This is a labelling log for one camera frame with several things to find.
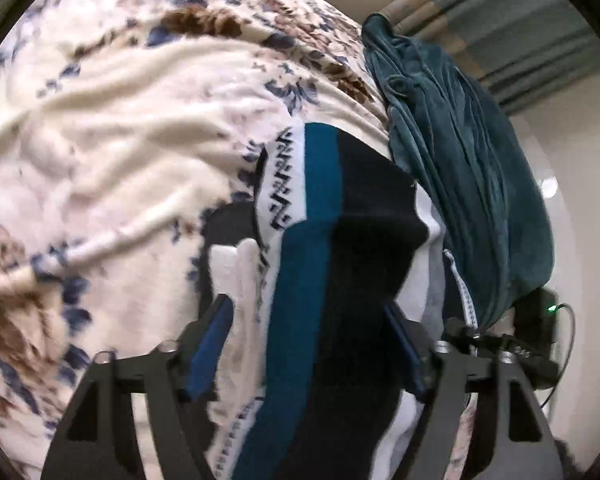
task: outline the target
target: bolt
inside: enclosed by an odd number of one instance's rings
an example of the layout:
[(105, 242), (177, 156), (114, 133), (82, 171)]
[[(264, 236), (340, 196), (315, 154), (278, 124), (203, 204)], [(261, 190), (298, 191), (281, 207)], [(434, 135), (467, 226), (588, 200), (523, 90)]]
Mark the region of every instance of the bolt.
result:
[(178, 349), (178, 342), (172, 339), (167, 339), (158, 345), (158, 350), (163, 354), (170, 354)]
[(515, 355), (513, 355), (511, 352), (500, 352), (498, 354), (498, 358), (503, 362), (506, 363), (508, 365), (513, 364), (516, 361), (516, 357)]
[(97, 365), (105, 365), (111, 362), (111, 352), (98, 352), (93, 358)]
[(449, 343), (446, 341), (436, 341), (435, 349), (437, 354), (448, 354)]

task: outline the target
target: gray cloth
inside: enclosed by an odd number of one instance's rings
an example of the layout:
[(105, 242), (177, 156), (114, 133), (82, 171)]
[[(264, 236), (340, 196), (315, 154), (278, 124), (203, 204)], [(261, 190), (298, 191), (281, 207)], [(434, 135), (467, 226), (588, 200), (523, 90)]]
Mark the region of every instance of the gray cloth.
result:
[(439, 46), (395, 35), (380, 14), (366, 19), (362, 41), (394, 161), (442, 215), (478, 325), (491, 326), (554, 265), (544, 202), (513, 127)]
[(395, 0), (381, 14), (439, 43), (508, 114), (600, 69), (600, 40), (568, 0)]

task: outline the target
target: teal fabric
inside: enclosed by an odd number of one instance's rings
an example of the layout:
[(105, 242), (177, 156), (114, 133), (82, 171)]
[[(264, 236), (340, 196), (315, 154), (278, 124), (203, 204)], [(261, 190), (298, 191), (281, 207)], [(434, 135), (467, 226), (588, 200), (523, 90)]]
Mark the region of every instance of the teal fabric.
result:
[(362, 40), (394, 161), (442, 215), (478, 323), (491, 326), (554, 265), (549, 219), (513, 127), (437, 45), (395, 35), (380, 14), (366, 19)]
[(331, 236), (342, 212), (337, 133), (326, 124), (305, 128), (307, 220), (289, 227), (282, 238), (267, 330), (267, 395), (242, 446), (234, 480), (273, 477), (307, 406), (329, 278)]

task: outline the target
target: curtain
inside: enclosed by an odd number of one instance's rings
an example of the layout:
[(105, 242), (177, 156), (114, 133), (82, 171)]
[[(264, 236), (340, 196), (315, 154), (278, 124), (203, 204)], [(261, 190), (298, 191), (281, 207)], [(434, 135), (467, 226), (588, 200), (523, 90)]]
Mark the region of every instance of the curtain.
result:
[(395, 0), (381, 13), (440, 44), (508, 114), (600, 70), (600, 40), (568, 0)]

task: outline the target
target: black cable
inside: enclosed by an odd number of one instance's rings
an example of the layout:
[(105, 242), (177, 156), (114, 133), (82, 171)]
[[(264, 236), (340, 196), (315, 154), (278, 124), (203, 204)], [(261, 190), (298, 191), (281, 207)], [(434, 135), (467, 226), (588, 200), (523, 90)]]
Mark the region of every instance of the black cable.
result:
[(560, 384), (560, 380), (562, 379), (562, 376), (564, 375), (565, 370), (567, 369), (567, 366), (569, 365), (569, 359), (571, 359), (571, 352), (573, 351), (573, 343), (576, 339), (576, 314), (573, 311), (572, 307), (570, 304), (567, 303), (563, 303), (558, 305), (558, 308), (556, 309), (556, 314), (560, 309), (566, 309), (567, 312), (570, 314), (571, 316), (571, 339), (569, 341), (569, 349), (567, 350), (567, 357), (564, 360), (564, 364), (562, 365), (562, 370), (560, 370), (560, 373), (558, 374), (558, 380), (555, 383), (554, 389), (551, 390), (551, 393), (549, 394), (549, 396), (544, 400), (544, 402), (542, 403), (541, 408), (544, 408), (549, 401), (551, 400), (551, 398), (554, 396), (555, 391), (558, 389), (558, 385)]

